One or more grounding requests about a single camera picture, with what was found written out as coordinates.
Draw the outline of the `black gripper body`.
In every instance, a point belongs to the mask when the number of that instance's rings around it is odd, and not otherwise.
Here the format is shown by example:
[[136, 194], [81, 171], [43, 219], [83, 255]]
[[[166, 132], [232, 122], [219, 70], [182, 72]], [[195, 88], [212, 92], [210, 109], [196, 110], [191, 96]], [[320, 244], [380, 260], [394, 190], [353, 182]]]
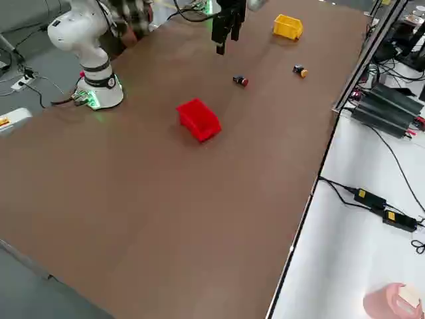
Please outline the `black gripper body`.
[[217, 16], [236, 13], [242, 19], [245, 18], [247, 0], [216, 0], [216, 3], [220, 6], [220, 11], [216, 14]]

